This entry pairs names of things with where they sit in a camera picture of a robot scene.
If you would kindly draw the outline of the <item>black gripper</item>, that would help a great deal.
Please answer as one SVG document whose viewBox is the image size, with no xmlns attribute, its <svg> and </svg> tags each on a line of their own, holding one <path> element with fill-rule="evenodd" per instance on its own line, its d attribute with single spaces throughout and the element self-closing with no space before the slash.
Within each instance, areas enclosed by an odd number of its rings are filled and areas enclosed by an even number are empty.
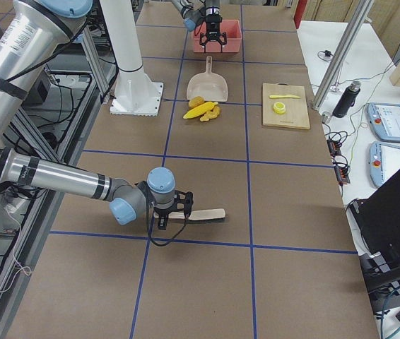
<svg viewBox="0 0 400 339">
<path fill-rule="evenodd" d="M 188 220 L 192 213 L 194 204 L 193 193 L 174 190 L 174 193 L 168 202 L 157 203 L 154 207 L 154 212 L 158 215 L 158 229 L 166 230 L 169 215 L 173 212 L 181 212 L 184 219 Z"/>
<path fill-rule="evenodd" d="M 220 31 L 222 17 L 218 13 L 208 14 L 205 18 L 205 23 L 206 32 L 200 33 L 199 45 L 205 52 L 208 42 L 217 42 L 220 45 L 220 53 L 222 53 L 224 46 L 226 46 L 228 42 L 226 33 Z"/>
</svg>

